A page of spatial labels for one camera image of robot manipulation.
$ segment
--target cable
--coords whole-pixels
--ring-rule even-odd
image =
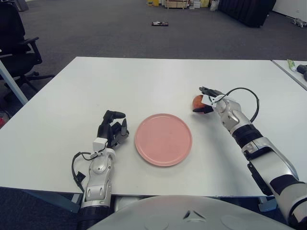
[[[252,90],[250,90],[248,88],[243,88],[243,87],[234,88],[231,91],[229,91],[228,93],[226,93],[223,97],[221,97],[215,103],[219,102],[220,100],[222,100],[224,97],[228,96],[231,92],[233,92],[235,90],[247,90],[247,91],[249,91],[250,93],[252,93],[255,96],[256,101],[257,101],[257,109],[256,109],[256,112],[254,113],[253,117],[250,119],[250,122],[253,122],[256,119],[256,117],[257,117],[257,115],[259,113],[259,98],[258,98],[258,96]]]
[[[102,150],[99,150],[98,152],[102,152],[103,150],[106,149],[106,145],[107,145],[107,142],[105,143],[105,147],[102,149]],[[96,156],[94,156],[93,158],[85,158],[85,154],[87,155],[91,155],[90,152],[78,152],[76,155],[74,155],[74,157],[72,158],[72,162],[71,162],[71,173],[72,173],[72,177],[73,177],[73,180],[75,181],[75,183],[77,184],[77,186],[81,189],[81,191],[84,193],[84,189],[82,187],[82,184],[81,184],[81,181],[79,181],[76,173],[75,173],[75,169],[73,167],[74,163],[75,163],[75,160],[77,157],[79,157],[80,155],[82,155],[83,159],[85,159],[86,161],[91,161],[91,160],[94,160],[95,158],[99,157],[99,155],[96,153]]]

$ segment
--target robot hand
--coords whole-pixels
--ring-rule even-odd
[[[79,212],[81,218],[78,222],[78,230],[88,229],[109,215],[112,189],[111,176],[116,157],[114,148],[129,136],[126,119],[123,120],[122,124],[116,122],[111,126],[111,123],[114,119],[125,117],[124,113],[107,110],[103,122],[98,128],[97,138],[93,142],[94,153],[91,154],[90,159],[86,159],[92,162],[89,166],[89,181],[83,194]]]
[[[239,103],[228,95],[237,89],[248,90],[257,99],[257,110],[249,120],[241,111]],[[246,88],[236,88],[223,94],[216,90],[200,87],[203,95],[193,101],[194,112],[217,112],[223,126],[229,131],[243,155],[249,161],[252,173],[262,192],[274,195],[277,204],[288,223],[295,227],[307,222],[307,185],[298,180],[291,162],[252,124],[259,111],[259,99]]]

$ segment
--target office chair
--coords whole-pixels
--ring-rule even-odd
[[[30,81],[53,78],[54,75],[39,76],[35,71],[26,75],[34,65],[42,63],[42,58],[35,44],[38,37],[24,39],[24,35],[24,26],[17,9],[11,4],[0,2],[0,60],[13,78],[19,77],[15,80],[19,87],[26,83],[38,92]]]

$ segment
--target grey carpet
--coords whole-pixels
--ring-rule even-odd
[[[221,12],[148,7],[146,0],[34,0],[21,17],[26,38],[39,36],[43,64],[35,70],[57,74],[76,56],[188,59],[307,60],[307,31],[270,13],[260,29],[249,28]],[[168,21],[169,27],[152,27]],[[33,84],[42,88],[49,80]],[[34,92],[22,90],[28,98]],[[0,105],[15,114],[16,98]],[[1,229],[75,229],[76,215],[22,191],[0,189]],[[257,211],[254,198],[226,199]],[[265,213],[282,221],[280,212]]]

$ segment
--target box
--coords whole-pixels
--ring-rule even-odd
[[[201,7],[208,7],[209,0],[201,0]]]
[[[159,6],[159,0],[147,0],[149,6]]]
[[[186,6],[187,6],[187,2],[186,1],[184,1],[184,2],[178,1],[177,2],[177,8],[186,8]]]

